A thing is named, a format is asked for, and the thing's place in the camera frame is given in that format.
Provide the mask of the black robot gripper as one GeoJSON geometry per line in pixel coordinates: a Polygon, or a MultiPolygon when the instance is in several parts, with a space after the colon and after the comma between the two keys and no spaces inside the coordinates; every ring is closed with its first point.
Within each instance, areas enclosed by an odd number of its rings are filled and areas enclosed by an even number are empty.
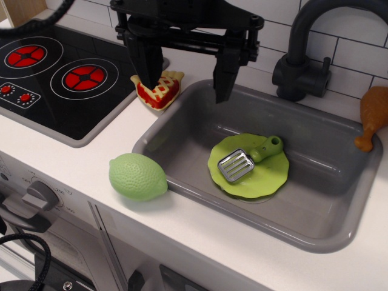
{"type": "Polygon", "coordinates": [[[258,57],[264,19],[227,1],[111,1],[110,7],[118,39],[148,89],[161,77],[164,47],[216,56],[216,103],[229,100],[239,68],[258,57]]]}

